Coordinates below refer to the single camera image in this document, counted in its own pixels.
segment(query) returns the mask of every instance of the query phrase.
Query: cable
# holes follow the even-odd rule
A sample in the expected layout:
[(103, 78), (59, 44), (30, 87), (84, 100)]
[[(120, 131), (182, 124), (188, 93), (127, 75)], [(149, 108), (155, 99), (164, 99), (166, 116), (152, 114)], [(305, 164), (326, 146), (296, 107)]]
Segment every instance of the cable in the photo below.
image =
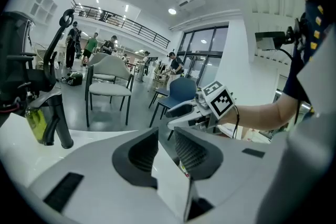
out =
[(16, 111), (16, 110), (19, 110), (19, 108), (20, 108), (19, 103), (16, 103), (16, 104), (14, 104), (14, 105), (10, 105), (10, 106), (6, 107), (7, 110), (3, 110), (3, 108), (1, 108), (1, 109), (0, 109), (0, 113), (14, 112), (14, 111)]
[(298, 100), (298, 106), (296, 107), (296, 115), (295, 115), (294, 124), (296, 124), (296, 122), (297, 122), (297, 120), (298, 120), (299, 111), (300, 111), (300, 106), (301, 106), (301, 101)]
[(285, 51), (285, 50), (283, 50), (283, 49), (278, 49), (278, 50), (280, 50), (280, 51), (282, 51), (282, 52), (284, 52), (289, 58), (290, 58), (290, 60), (291, 61), (293, 61), (293, 56), (292, 55), (290, 55), (290, 53), (289, 52), (287, 52), (287, 51)]
[(239, 125), (239, 120), (240, 120), (238, 107), (236, 105), (235, 105), (235, 108), (237, 112), (237, 122), (236, 122), (235, 129), (233, 130), (232, 139), (237, 139), (238, 125)]

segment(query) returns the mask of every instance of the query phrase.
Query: gray chair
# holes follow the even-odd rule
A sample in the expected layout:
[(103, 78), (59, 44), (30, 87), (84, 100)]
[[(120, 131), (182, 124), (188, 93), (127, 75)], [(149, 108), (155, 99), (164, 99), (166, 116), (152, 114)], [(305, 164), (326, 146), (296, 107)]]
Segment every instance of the gray chair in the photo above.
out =
[[(121, 78), (127, 80), (127, 86), (118, 85), (114, 83), (92, 83), (92, 78), (95, 74), (102, 74), (107, 76), (115, 76), (116, 78)], [(125, 97), (128, 96), (127, 112), (126, 112), (126, 125), (128, 124), (128, 113), (130, 109), (132, 88), (133, 88), (134, 75), (132, 75), (123, 60), (117, 56), (107, 55), (99, 63), (96, 63), (89, 67), (86, 88), (85, 88), (85, 103), (86, 103), (86, 123), (87, 127), (89, 124), (89, 111), (88, 111), (88, 101), (90, 94), (90, 106), (92, 110), (92, 95), (103, 95), (110, 97), (110, 103), (112, 96), (121, 96), (122, 102), (120, 106), (120, 111), (124, 103)]]
[[(108, 54), (104, 54), (103, 52), (96, 53), (92, 57), (91, 61), (89, 61), (89, 66), (93, 66), (93, 65), (99, 63), (106, 56), (108, 56)], [(113, 81), (115, 83), (115, 76), (109, 76), (109, 75), (105, 75), (105, 74), (94, 74), (93, 78), (94, 79), (107, 80), (107, 81)]]

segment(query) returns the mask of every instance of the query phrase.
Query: white table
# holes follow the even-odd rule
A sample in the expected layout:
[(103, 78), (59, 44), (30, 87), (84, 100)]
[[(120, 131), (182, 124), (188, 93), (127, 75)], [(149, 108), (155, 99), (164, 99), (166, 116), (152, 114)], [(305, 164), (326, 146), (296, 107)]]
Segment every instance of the white table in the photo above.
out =
[[(124, 133), (127, 132), (70, 130), (74, 146), (66, 150), (61, 147), (57, 134), (55, 134), (54, 146), (39, 144), (26, 119), (11, 114), (0, 128), (0, 158), (10, 178), (29, 187), (46, 169), (77, 148)], [(158, 180), (157, 194), (177, 217), (183, 219), (189, 180), (175, 165), (160, 143), (159, 151), (154, 159), (152, 176)]]

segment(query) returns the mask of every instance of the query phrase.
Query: black bag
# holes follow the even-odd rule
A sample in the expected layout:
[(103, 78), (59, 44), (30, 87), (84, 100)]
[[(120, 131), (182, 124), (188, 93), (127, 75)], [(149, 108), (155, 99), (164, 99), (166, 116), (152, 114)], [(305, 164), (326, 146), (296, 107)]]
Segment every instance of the black bag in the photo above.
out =
[(81, 85), (83, 81), (83, 74), (78, 72), (68, 73), (68, 77), (63, 78), (66, 81), (66, 84), (70, 86)]

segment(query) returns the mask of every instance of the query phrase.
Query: railing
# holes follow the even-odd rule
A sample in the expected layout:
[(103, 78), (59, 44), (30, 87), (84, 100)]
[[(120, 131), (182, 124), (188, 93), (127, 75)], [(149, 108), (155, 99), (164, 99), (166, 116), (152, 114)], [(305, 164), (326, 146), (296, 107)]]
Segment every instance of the railing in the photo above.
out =
[(79, 6), (77, 4), (73, 7), (73, 9), (75, 10), (74, 15), (99, 20), (101, 22), (121, 27), (127, 31), (130, 31), (141, 37), (144, 37), (145, 39), (150, 40), (165, 49), (168, 47), (168, 44), (170, 42), (168, 39), (148, 29), (147, 27), (140, 25), (127, 18), (123, 18), (118, 14), (108, 12), (106, 10), (102, 10), (102, 13), (100, 13), (100, 11), (97, 8), (83, 5)]

